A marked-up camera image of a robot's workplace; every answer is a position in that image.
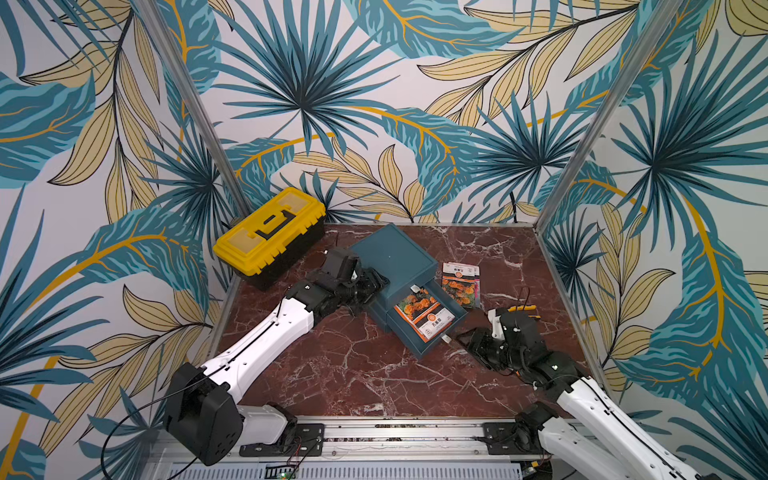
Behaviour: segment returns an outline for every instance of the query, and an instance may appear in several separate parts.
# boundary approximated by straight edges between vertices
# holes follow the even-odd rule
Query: red marble surface
[[[286,288],[323,262],[323,251],[367,236],[377,225],[327,225],[325,237],[268,292],[243,283],[219,349],[233,345],[274,308]],[[529,286],[540,331],[550,349],[584,365],[584,354],[554,287],[533,231],[525,227],[423,227],[402,229],[438,262],[479,265],[486,309],[515,302]],[[488,326],[473,310],[454,333]],[[366,314],[346,309],[326,317],[262,373],[241,404],[277,402],[294,415],[456,415],[506,417],[545,401],[514,376],[481,367],[461,346],[440,343],[418,361],[395,333],[384,333]]]

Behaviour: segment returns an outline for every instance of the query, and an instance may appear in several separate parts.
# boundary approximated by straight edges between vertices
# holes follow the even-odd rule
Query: tropical leaf wallpaper
[[[768,472],[766,34],[683,2],[543,232],[622,409],[734,480]]]
[[[205,91],[213,8],[158,6]],[[116,419],[208,354],[232,277],[211,245],[234,212],[131,2],[0,18],[0,478],[103,478]],[[143,468],[156,407],[115,432],[112,478]]]
[[[188,64],[253,207],[311,181],[338,221],[534,221],[657,3],[229,0]]]
[[[294,186],[333,221],[504,223],[539,215],[660,2],[157,6],[251,207]],[[767,12],[683,2],[545,239],[617,398],[739,479],[768,469]],[[101,478],[114,422],[204,361],[236,212],[132,2],[0,24],[0,480]],[[162,409],[115,433],[113,478]]]

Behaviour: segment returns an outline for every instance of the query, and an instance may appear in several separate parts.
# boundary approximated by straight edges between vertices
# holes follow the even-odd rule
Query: yellow leaf
[[[152,355],[149,357],[149,362],[147,362],[147,365],[144,367],[144,371],[141,373],[139,381],[134,387],[134,391],[131,392],[131,396],[136,395],[141,390],[146,389],[149,385],[152,384],[152,382],[154,382],[154,380],[157,378],[157,375],[162,372],[168,365],[170,359],[174,358],[176,346],[179,344],[179,340],[181,340],[183,335],[184,330],[179,329],[176,332],[171,333],[169,337],[163,340],[160,345],[154,349],[154,352],[152,352]]]
[[[318,172],[317,175],[323,180],[328,180],[329,182],[335,182],[336,179],[338,179],[340,184],[370,183],[368,179],[348,171],[328,170],[327,172]]]
[[[605,379],[608,381],[608,386],[611,390],[614,392],[624,391],[624,387],[627,386],[627,377],[624,376],[617,366],[612,366],[603,370],[603,372],[605,372]]]
[[[104,396],[101,397],[101,401],[94,414],[95,417],[104,418],[112,410],[112,407],[117,405],[120,399],[120,388],[128,390],[128,387],[134,382],[136,375],[139,373],[139,368],[141,368],[141,364],[144,363],[144,358],[147,356],[148,349],[149,345],[145,346],[120,367],[117,375],[109,382]]]
[[[384,188],[394,197],[398,197],[402,186],[402,173],[395,162],[395,145],[389,145],[379,155],[379,175]]]
[[[202,344],[200,344],[200,348],[197,349],[197,354],[194,356],[194,360],[192,360],[192,365],[194,366],[200,366],[205,363],[205,357],[208,356],[208,350],[210,349],[210,337],[206,338]]]
[[[536,55],[531,66],[531,71],[528,74],[528,83],[530,84],[530,95],[525,101],[528,104],[530,101],[536,99],[538,94],[544,89],[544,84],[547,83],[547,77],[552,70],[552,65],[560,57],[560,55],[568,46],[568,42],[574,37],[576,29],[572,28],[568,31],[564,31],[554,39],[550,40],[544,48]]]
[[[232,18],[233,20],[235,19],[235,14],[232,12],[232,7],[227,3],[227,0],[208,0],[208,5],[210,5],[213,10],[218,10],[227,17]]]
[[[53,412],[58,423],[48,422],[40,439],[40,448],[46,455],[50,455],[61,443],[61,440],[67,436],[74,424],[83,416],[85,410],[101,393],[101,390],[114,378],[119,368],[119,366],[113,366],[96,372],[91,376],[93,383],[81,383],[58,404]]]
[[[85,15],[78,13],[78,17],[89,30],[109,28],[115,25],[115,22],[123,23],[131,13],[131,3],[125,0],[98,0],[98,6],[106,10],[114,20],[109,18],[92,0],[78,0],[78,5],[85,13]],[[64,25],[77,26],[67,15],[62,15],[59,19]]]
[[[194,301],[189,290],[174,290],[174,303],[176,304],[176,311],[179,312],[181,318],[189,323],[205,322],[203,309]]]
[[[131,64],[127,61],[127,58],[120,60],[120,82],[123,84],[123,91],[125,97],[128,99],[128,104],[136,112],[136,115],[146,124],[155,137],[160,137],[160,127],[157,126],[157,121],[154,119],[152,112],[149,110],[147,102],[144,97],[141,96],[139,85],[136,83],[136,77],[134,76],[134,70],[131,68]]]
[[[717,14],[720,12],[720,0],[713,0],[710,5],[707,14],[699,24],[699,29],[696,31],[696,53],[701,50],[704,44],[707,43],[707,39],[712,33],[712,27],[715,25]]]
[[[406,191],[402,193],[403,203],[406,204],[406,208],[411,212],[411,215],[416,215],[422,209],[424,204],[425,188],[418,179],[411,182],[406,187]]]
[[[605,232],[598,238],[600,244],[600,250],[603,250],[605,255],[601,259],[605,262],[605,266],[608,267],[608,271],[618,281],[621,278],[621,272],[619,271],[619,259],[616,256],[616,249],[608,237],[605,236]]]
[[[144,168],[147,169],[152,178],[157,178],[157,165],[149,160],[154,160],[152,149],[149,148],[149,140],[144,133],[144,129],[139,124],[139,120],[131,113],[131,110],[125,103],[122,94],[118,93],[118,113],[120,117],[123,133],[128,139],[128,146],[139,159]]]
[[[114,53],[117,51],[117,46],[111,41],[100,41],[99,45],[107,54],[106,57],[96,45],[89,43],[82,48],[85,55],[79,51],[74,57],[55,67],[25,75],[19,79],[33,85],[57,82],[73,88],[85,85],[93,75],[96,94],[99,94],[112,79]]]
[[[474,8],[465,8],[465,10],[467,14],[472,17],[487,20],[488,24],[494,30],[519,31],[509,43],[525,43],[527,41],[538,40],[554,31],[573,24],[573,18],[558,13],[554,18],[554,26],[550,29],[549,10],[537,10],[534,12],[532,26],[530,12],[487,12],[486,10],[476,10]]]
[[[586,337],[589,350],[598,356],[600,354],[600,350],[598,350],[598,341],[594,339],[594,330],[592,330],[592,322],[595,320],[596,319],[593,316],[584,320],[584,336]]]
[[[456,105],[462,103],[462,101],[467,98],[473,91],[477,90],[478,87],[485,85],[485,82],[487,82],[489,78],[490,77],[481,78],[471,85],[456,88],[455,90],[451,90],[440,95],[427,107],[425,111],[428,114],[438,115],[440,117],[445,116],[448,112],[453,110]]]
[[[520,91],[525,76],[525,67],[531,58],[533,50],[529,50],[525,55],[518,57],[513,61],[507,71],[498,79],[496,85],[491,90],[491,105],[488,107],[488,116],[496,118],[498,114],[507,108],[512,102],[512,95]]]
[[[352,198],[359,198],[367,202],[394,202],[388,195],[368,187],[339,187],[339,190]]]
[[[219,305],[218,300],[208,302],[208,318],[210,318],[210,322],[214,325],[221,319],[221,305]]]
[[[101,166],[114,136],[114,102],[112,97],[96,107],[93,117],[80,132],[64,169],[50,184],[74,185],[87,180]]]
[[[592,37],[579,54],[576,65],[571,69],[571,73],[568,74],[566,80],[580,74],[605,55],[608,50],[611,50],[627,33],[632,22],[634,22],[636,14],[637,10],[633,10],[622,15],[603,27],[602,30]]]
[[[439,223],[435,214],[422,215],[419,217],[419,223]]]
[[[624,221],[621,219],[621,214],[616,210],[616,207],[610,203],[603,204],[601,209],[603,210],[603,218],[608,227],[608,232],[611,234],[611,240],[613,240],[614,249],[618,255],[621,252],[621,247],[624,245],[624,235],[621,232]]]
[[[119,333],[88,348],[91,353],[93,353],[94,357],[96,357],[96,360],[76,359],[70,356],[62,356],[58,362],[70,369],[91,369],[118,359],[140,346],[152,343],[156,339],[157,335],[139,336],[131,333]]]
[[[597,5],[595,0],[560,0],[563,5],[572,2],[574,8],[590,8],[595,10]],[[600,10],[618,10],[619,8],[631,7],[637,5],[641,0],[600,0]]]
[[[123,305],[133,321],[156,332],[168,332],[181,326],[165,304],[145,300],[123,285]]]
[[[637,215],[634,222],[629,227],[627,233],[627,245],[624,247],[624,262],[622,263],[621,273],[621,287],[622,289],[629,283],[629,277],[634,273],[634,269],[637,267],[637,262],[640,260],[640,237],[638,233],[634,235],[637,230],[637,226],[643,220],[642,215]]]
[[[163,382],[163,387],[165,387],[170,382],[170,379],[173,376],[173,372],[175,372],[181,366],[181,364],[184,363],[184,360],[187,358],[187,351],[192,348],[192,345],[195,343],[195,340],[197,340],[197,337],[200,336],[202,331],[203,327],[199,325],[187,327],[187,331],[181,338],[178,348],[176,348],[174,361],[170,365],[170,371],[168,377],[165,379],[165,382]]]
[[[725,12],[736,35],[751,37],[768,33],[768,5],[765,0],[728,0]]]
[[[313,165],[314,167],[334,168],[336,170],[346,170],[343,163],[331,158],[329,155],[321,154],[318,151],[308,151],[293,156],[293,163],[302,165]]]
[[[538,208],[534,204],[529,204],[527,202],[518,202],[518,210],[520,210],[522,213],[529,215],[531,217],[538,217]]]
[[[157,101],[160,101],[160,82],[157,77],[154,48],[152,48],[147,29],[144,28],[144,23],[138,18],[134,20],[134,38],[141,69],[147,75],[147,80],[149,80],[149,85],[152,87],[152,91],[154,91],[154,96],[157,98]]]
[[[344,160],[350,167],[360,172],[368,180],[370,181],[374,180],[371,167],[368,165],[368,162],[366,162],[365,158],[358,155],[354,150],[352,150],[349,147],[347,147],[346,153],[342,154],[341,145],[339,145],[339,140],[336,139],[336,137],[331,138],[331,144],[333,144],[333,150],[336,152],[337,155],[339,155],[339,159]]]
[[[744,272],[758,300],[768,300],[768,272]]]
[[[638,278],[621,301],[620,323],[641,315],[648,308],[650,299],[653,298],[659,285],[673,275],[672,270],[657,268],[647,271]]]
[[[123,181],[123,148],[118,141],[114,147],[114,163],[107,184],[104,187],[104,204],[107,206],[107,218],[109,223],[120,220],[128,213],[128,200],[125,196],[125,183]]]
[[[501,223],[504,220],[509,220],[511,216],[512,216],[512,202],[504,205],[504,208],[502,209],[502,211],[498,215],[496,215],[496,217],[493,220],[491,220],[491,223]]]
[[[615,328],[617,324],[616,311],[616,290],[614,289],[614,283],[608,278],[608,274],[605,273],[603,263],[598,260],[598,286],[600,287],[600,298],[603,300],[605,309],[608,312],[608,318],[611,319],[611,325]]]
[[[152,186],[141,178],[144,176],[141,171],[134,165],[134,163],[127,158],[125,159],[125,170],[128,173],[128,183],[131,185],[131,190],[134,193],[134,199],[137,202],[139,208],[146,208],[152,203],[152,200],[157,198]]]
[[[598,302],[597,297],[592,293],[592,286],[589,286],[589,300],[592,302],[594,316],[598,319],[598,325],[600,325],[603,346],[606,350],[609,350],[614,342],[614,324],[608,316],[608,311],[602,303]]]
[[[410,218],[402,207],[392,204],[352,205],[357,210],[373,212],[375,214],[390,214],[395,217]]]
[[[462,111],[458,110],[453,112],[450,115],[446,115],[445,118],[448,118],[450,121],[458,125],[458,118],[462,116]]]
[[[478,88],[472,98],[462,107],[461,115],[458,118],[458,124],[463,127],[477,127],[480,120],[480,110],[482,109],[482,87]]]
[[[626,360],[642,352],[650,343],[652,330],[644,326],[630,325],[619,335],[611,354],[614,360]]]
[[[464,80],[496,71],[519,54],[519,51],[487,51],[486,53],[456,58],[438,65],[419,65],[419,70],[435,80]]]

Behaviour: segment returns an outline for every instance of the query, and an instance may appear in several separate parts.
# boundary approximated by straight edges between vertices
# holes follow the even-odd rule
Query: blue leaf
[[[741,259],[703,231],[683,252],[680,305],[653,332],[646,353],[617,365],[656,396],[697,409],[707,398],[726,402],[723,392],[753,388],[766,347],[762,310]]]
[[[544,208],[544,205],[547,203],[547,199],[549,198],[549,194],[552,193],[554,190],[554,186],[558,184],[558,180],[560,180],[560,173],[556,172],[552,174],[547,181],[545,181],[541,187],[539,187],[538,192],[536,193],[536,196],[533,199],[533,204],[538,208],[538,211],[541,212],[541,209]]]
[[[112,436],[123,436],[123,435],[130,435],[131,433],[139,432],[142,429],[141,427],[137,427],[134,425],[120,425],[116,430],[114,429],[118,423],[114,420],[110,419],[99,419],[97,417],[94,417],[92,415],[88,416],[88,420],[91,421],[91,425],[93,425],[94,429],[96,429],[97,432],[103,433],[105,435],[109,435],[114,430],[114,433],[112,433]]]
[[[496,31],[470,17],[456,0],[345,0],[358,25],[381,45],[407,58],[460,58],[491,51],[517,32]]]
[[[272,175],[293,160],[296,142],[277,138],[257,138],[247,144],[227,148],[235,177],[254,210],[273,197]]]
[[[33,181],[48,160],[72,148],[94,100],[92,79],[76,88],[28,86],[0,73],[0,188]]]
[[[637,420],[645,420],[650,417],[655,417],[660,413],[661,410],[641,410],[639,412],[628,413],[627,416],[636,422]]]
[[[12,409],[27,412],[29,415],[35,415],[52,422],[58,422],[51,410],[43,405],[40,400],[16,389],[0,387],[0,405],[11,407]]]
[[[587,80],[581,82],[568,95],[565,108],[572,111],[594,111],[600,106],[608,89],[616,80],[629,51],[637,44],[640,33],[644,30],[650,15],[661,0],[642,0],[637,6],[634,23],[630,27],[621,49],[616,56]],[[629,104],[641,98],[645,89],[653,86],[661,78],[662,72],[677,62],[696,35],[702,18],[710,7],[711,0],[701,2],[683,2],[677,16],[672,19],[667,30],[661,35],[654,53],[624,96],[623,104]]]
[[[5,458],[8,446],[0,450],[0,458]],[[24,439],[18,441],[16,453],[11,460],[12,473],[8,478],[31,478],[32,480],[44,480],[45,477],[45,452],[34,443]]]
[[[217,63],[220,52],[214,47],[214,42],[220,36],[214,10],[207,0],[160,0],[157,7],[168,28],[174,33],[197,93],[204,93],[214,84],[219,74]],[[165,69],[163,76],[166,85],[169,85],[168,104],[171,112],[179,125],[185,125],[189,112],[182,105],[176,85],[169,82],[170,76]]]
[[[556,180],[553,180],[551,187],[554,187]],[[558,209],[552,216],[551,225],[558,225],[565,222],[568,217],[578,209],[580,205],[604,205],[611,200],[614,192],[611,188],[616,187],[616,182],[611,176],[611,171],[606,167],[601,167],[597,163],[587,160],[571,184],[571,188],[565,194]],[[541,199],[537,197],[534,205],[541,208],[544,206],[546,197]]]
[[[382,112],[386,133],[416,154],[424,204],[418,215],[435,213],[453,200],[471,180],[469,168],[477,157],[472,129],[427,114],[418,108]]]
[[[189,290],[208,310],[208,279],[200,239],[187,219],[159,205],[133,210],[96,231],[72,267],[91,282],[109,283],[147,272],[174,290]]]
[[[67,369],[29,370],[0,379],[0,386],[33,385],[35,383],[71,385],[73,383],[93,383],[93,381],[83,373]]]

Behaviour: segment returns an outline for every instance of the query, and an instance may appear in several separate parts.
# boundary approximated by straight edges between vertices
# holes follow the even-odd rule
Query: black cable
[[[197,460],[197,457],[195,457],[195,458],[192,458],[192,462],[189,462],[189,463],[187,463],[187,466],[186,466],[186,467],[184,467],[184,468],[182,468],[182,469],[181,469],[181,470],[179,470],[178,472],[176,472],[176,474],[175,474],[174,476],[172,476],[172,477],[168,477],[168,480],[174,480],[174,478],[176,478],[177,476],[179,476],[179,475],[181,475],[182,473],[184,473],[184,470],[186,470],[187,468],[191,467],[191,466],[192,466],[192,464],[194,463],[194,461],[195,461],[195,460]]]
[[[134,415],[137,415],[137,414],[138,414],[138,413],[139,413],[141,410],[144,410],[144,409],[146,409],[148,406],[150,406],[150,405],[153,405],[153,404],[155,404],[155,403],[157,403],[157,402],[161,402],[161,401],[163,401],[163,400],[165,400],[165,399],[167,399],[167,398],[170,398],[170,397],[172,397],[172,396],[176,395],[177,393],[181,393],[181,392],[183,392],[183,391],[184,391],[184,390],[186,390],[186,389],[189,389],[189,388],[191,388],[191,387],[194,387],[195,385],[199,384],[200,382],[203,382],[204,380],[206,380],[206,379],[210,378],[212,375],[214,375],[214,374],[216,374],[216,373],[220,372],[220,371],[221,371],[221,370],[223,370],[223,369],[224,369],[224,367],[226,367],[226,366],[229,366],[229,363],[225,363],[224,365],[220,366],[218,369],[216,369],[215,371],[213,371],[213,372],[212,372],[212,373],[210,373],[209,375],[206,375],[206,376],[204,376],[202,379],[199,379],[199,380],[197,380],[196,382],[193,382],[193,383],[191,383],[191,384],[189,384],[189,385],[185,386],[185,387],[184,387],[184,388],[182,388],[182,389],[178,389],[176,392],[173,392],[173,393],[171,393],[171,394],[169,394],[169,395],[161,396],[159,399],[153,400],[153,401],[149,402],[147,405],[144,405],[144,406],[141,406],[141,407],[139,407],[139,408],[138,408],[138,409],[136,409],[134,412],[132,412],[132,413],[129,413],[129,414],[128,414],[128,415],[126,415],[126,416],[125,416],[125,417],[124,417],[124,418],[123,418],[123,419],[122,419],[120,422],[118,422],[118,424],[114,426],[114,428],[112,429],[112,431],[111,431],[111,432],[109,432],[109,435],[107,435],[107,439],[106,439],[106,440],[104,440],[104,444],[101,446],[101,473],[103,473],[103,474],[104,474],[104,477],[105,477],[107,480],[114,480],[114,479],[111,477],[111,475],[109,475],[109,473],[107,472],[107,466],[104,464],[104,454],[105,454],[105,452],[107,451],[107,444],[109,443],[109,439],[111,439],[111,438],[112,438],[112,435],[114,435],[114,433],[115,433],[115,432],[116,432],[116,431],[117,431],[117,430],[120,428],[120,425],[123,425],[123,424],[126,422],[126,420],[128,420],[130,417],[132,417],[132,416],[134,416]],[[189,464],[189,465],[187,465],[186,467],[184,467],[184,469],[186,469],[186,468],[188,468],[190,465],[192,465],[192,463],[193,463],[195,460],[197,460],[197,457],[195,457],[195,458],[192,460],[192,462],[190,462],[190,464]],[[177,473],[176,475],[174,475],[174,476],[170,477],[168,480],[171,480],[172,478],[176,478],[176,477],[177,477],[177,476],[178,476],[178,475],[179,475],[181,472],[179,472],[179,473]]]
[[[603,401],[603,399],[600,397],[600,394],[594,391],[594,389],[592,388],[592,385],[590,385],[589,383],[587,383],[587,381],[586,381],[586,380],[584,380],[584,378],[581,378],[581,377],[580,377],[579,379],[580,379],[580,380],[581,380],[581,381],[582,381],[582,382],[583,382],[583,383],[584,383],[584,384],[585,384],[585,385],[586,385],[586,386],[587,386],[587,387],[588,387],[588,388],[589,388],[589,389],[592,391],[592,393],[594,393],[594,396],[595,396],[595,397],[596,397],[598,400],[600,400],[600,403],[602,403],[602,404],[603,404],[603,406],[605,407],[606,411],[607,411],[607,412],[609,412],[609,413],[610,413],[610,414],[611,414],[611,415],[612,415],[612,416],[613,416],[613,417],[614,417],[614,418],[615,418],[615,419],[616,419],[616,420],[617,420],[617,421],[618,421],[618,422],[621,424],[621,426],[623,426],[623,427],[624,427],[624,429],[625,429],[625,430],[627,430],[629,433],[631,433],[631,434],[632,434],[632,436],[633,436],[633,437],[635,437],[635,438],[636,438],[636,439],[637,439],[637,440],[638,440],[640,443],[642,443],[642,444],[645,446],[645,448],[646,448],[646,449],[650,450],[650,451],[651,451],[651,452],[652,452],[654,455],[656,455],[656,456],[659,458],[659,460],[661,460],[661,463],[665,464],[665,465],[667,466],[667,468],[668,468],[668,469],[670,469],[670,470],[672,470],[673,472],[677,473],[677,474],[680,476],[680,478],[682,478],[682,480],[686,480],[686,478],[685,478],[685,477],[683,477],[683,475],[682,475],[682,474],[680,474],[680,473],[679,473],[677,470],[675,470],[675,469],[674,469],[674,467],[673,467],[673,466],[672,466],[672,465],[671,465],[669,462],[667,462],[667,460],[665,460],[665,459],[664,459],[664,457],[662,457],[661,455],[659,455],[659,453],[658,453],[656,450],[654,450],[653,448],[651,448],[651,446],[650,446],[650,445],[648,445],[648,444],[647,444],[647,443],[646,443],[646,442],[645,442],[643,439],[641,439],[641,438],[640,438],[640,437],[637,435],[637,433],[633,432],[633,431],[632,431],[632,429],[630,429],[630,428],[629,428],[629,427],[628,427],[628,426],[627,426],[627,425],[626,425],[626,424],[625,424],[625,423],[624,423],[624,422],[623,422],[623,421],[622,421],[622,420],[621,420],[621,419],[618,417],[618,415],[616,415],[616,413],[613,411],[613,409],[612,409],[612,408],[610,408],[610,407],[608,406],[608,404],[607,404],[606,402],[604,402],[604,401]]]
[[[286,480],[293,480],[293,479],[294,479],[294,475],[296,474],[296,472],[298,472],[298,470],[299,470],[299,467],[301,466],[301,464],[302,464],[302,463],[304,463],[304,460],[306,459],[306,457],[307,457],[307,456],[310,454],[310,452],[311,452],[312,450],[314,450],[314,449],[315,449],[315,447],[317,447],[317,446],[318,446],[318,444],[319,444],[319,443],[320,443],[320,440],[319,440],[319,439],[315,440],[315,445],[312,445],[312,447],[311,447],[311,448],[309,448],[309,449],[307,449],[307,450],[306,450],[306,453],[305,453],[305,454],[304,454],[304,456],[301,458],[301,460],[299,460],[299,463],[298,463],[298,464],[296,464],[296,467],[294,467],[294,468],[293,468],[293,470],[292,470],[292,471],[291,471],[291,473],[290,473],[290,477],[288,477]]]
[[[573,474],[576,473],[577,471],[578,470],[574,469],[573,472],[569,473],[568,475],[566,475],[565,477],[561,478],[560,480],[565,480],[566,478],[573,476]]]

